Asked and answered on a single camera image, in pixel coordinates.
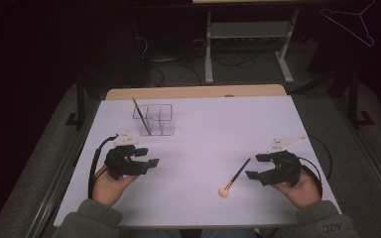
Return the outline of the person's right hand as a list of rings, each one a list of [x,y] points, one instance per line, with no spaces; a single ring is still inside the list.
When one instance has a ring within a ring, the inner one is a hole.
[[[283,194],[297,208],[305,208],[321,201],[315,182],[305,171],[301,171],[299,182],[296,185],[291,186],[281,182],[273,184],[273,188]]]

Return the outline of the white clothes hanger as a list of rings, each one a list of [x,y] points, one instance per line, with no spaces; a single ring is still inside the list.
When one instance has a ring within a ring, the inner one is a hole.
[[[328,20],[342,28],[351,36],[362,42],[367,47],[373,47],[375,41],[368,31],[368,27],[363,19],[363,15],[375,4],[372,0],[359,12],[332,11],[322,9],[320,13]]]

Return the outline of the light wooden table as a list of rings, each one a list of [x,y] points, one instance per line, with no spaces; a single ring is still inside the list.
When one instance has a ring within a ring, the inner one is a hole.
[[[107,92],[106,100],[285,96],[280,84],[118,88]]]

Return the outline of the black metal stand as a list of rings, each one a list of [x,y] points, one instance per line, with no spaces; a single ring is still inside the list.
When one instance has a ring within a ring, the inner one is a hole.
[[[348,119],[358,129],[363,125],[373,125],[374,122],[366,111],[358,110],[358,75],[355,69],[350,72],[348,84]]]
[[[85,120],[85,90],[83,86],[82,75],[75,76],[76,89],[76,112],[70,113],[65,123],[67,126],[80,128]]]

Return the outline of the grey metal rail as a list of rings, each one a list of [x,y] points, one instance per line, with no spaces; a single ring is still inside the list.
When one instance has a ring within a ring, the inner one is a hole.
[[[100,102],[90,100],[84,104],[63,105],[73,106],[76,112],[58,107],[56,119],[51,120],[33,157],[35,165],[30,169],[30,181],[42,195],[26,238],[41,238],[47,227],[53,226],[55,212],[59,210]]]
[[[371,167],[371,172],[381,188],[381,163],[379,162],[377,155],[373,152],[371,146],[360,129],[356,128],[354,123],[348,118],[348,114],[346,113],[347,108],[344,106],[343,102],[340,99],[333,98],[332,103],[338,111],[339,116],[342,118],[350,135],[353,137],[354,141],[365,156],[369,166]]]

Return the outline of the white board table cover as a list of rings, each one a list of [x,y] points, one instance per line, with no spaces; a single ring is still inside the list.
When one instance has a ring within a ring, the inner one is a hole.
[[[140,137],[156,168],[137,178],[115,204],[128,228],[207,228],[286,226],[297,222],[296,208],[278,191],[249,179],[263,172],[274,138],[306,137],[289,96],[172,99],[175,134]],[[225,187],[241,166],[250,162]]]

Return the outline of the thin dark makeup brush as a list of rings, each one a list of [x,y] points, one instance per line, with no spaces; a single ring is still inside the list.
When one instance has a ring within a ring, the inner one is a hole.
[[[142,121],[142,123],[143,123],[143,125],[144,125],[144,127],[146,129],[146,131],[147,131],[147,134],[149,136],[152,136],[151,131],[150,131],[149,127],[148,127],[148,124],[147,124],[147,122],[146,122],[146,120],[145,120],[145,118],[144,118],[144,116],[142,114],[142,111],[141,111],[141,109],[140,109],[136,99],[134,97],[132,97],[132,100],[133,100],[134,106],[136,108],[136,111],[138,112],[138,115],[139,115],[139,117],[140,117],[140,119],[141,119],[141,121]]]

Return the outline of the makeup brush with beige head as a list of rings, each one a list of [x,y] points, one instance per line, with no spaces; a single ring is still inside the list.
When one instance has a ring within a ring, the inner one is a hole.
[[[243,170],[246,168],[248,163],[250,162],[250,158],[246,160],[246,162],[241,166],[241,168],[238,170],[238,172],[233,176],[233,178],[230,180],[230,182],[223,188],[220,188],[218,190],[218,195],[222,198],[225,198],[228,196],[229,190],[234,184],[234,182],[237,180],[237,178],[240,176],[240,174],[243,172]]]

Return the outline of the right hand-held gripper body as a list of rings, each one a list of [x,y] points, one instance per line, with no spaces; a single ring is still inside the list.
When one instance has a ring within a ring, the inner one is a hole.
[[[296,185],[299,181],[302,164],[300,159],[289,150],[307,140],[307,137],[274,138],[265,154],[271,158],[274,168],[259,174],[263,185],[288,182]]]

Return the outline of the person's left hand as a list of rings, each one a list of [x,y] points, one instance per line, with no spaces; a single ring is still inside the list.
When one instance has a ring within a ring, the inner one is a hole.
[[[91,198],[108,207],[113,206],[121,197],[124,190],[132,184],[138,176],[112,178],[107,167],[103,166],[94,177],[94,187]]]

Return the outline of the clear plastic compartment organizer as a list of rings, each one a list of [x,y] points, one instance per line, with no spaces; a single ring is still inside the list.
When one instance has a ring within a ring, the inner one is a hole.
[[[139,105],[152,136],[173,136],[175,134],[174,110],[172,104]],[[141,136],[149,136],[136,111],[133,120]]]

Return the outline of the white metal desk frame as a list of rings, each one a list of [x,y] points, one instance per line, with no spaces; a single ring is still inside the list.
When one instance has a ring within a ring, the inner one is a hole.
[[[211,50],[212,40],[225,39],[282,39],[283,45],[275,51],[282,76],[289,84],[294,82],[286,63],[286,53],[296,27],[300,10],[295,9],[288,21],[263,22],[213,22],[212,13],[206,14],[204,76],[207,84],[213,84]]]

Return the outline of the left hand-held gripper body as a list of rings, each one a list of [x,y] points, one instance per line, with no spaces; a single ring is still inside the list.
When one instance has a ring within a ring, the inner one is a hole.
[[[128,131],[116,136],[112,143],[113,148],[109,150],[104,161],[104,165],[112,178],[139,176],[147,172],[149,168],[147,162],[133,160],[135,150],[138,149],[137,144],[137,137]]]

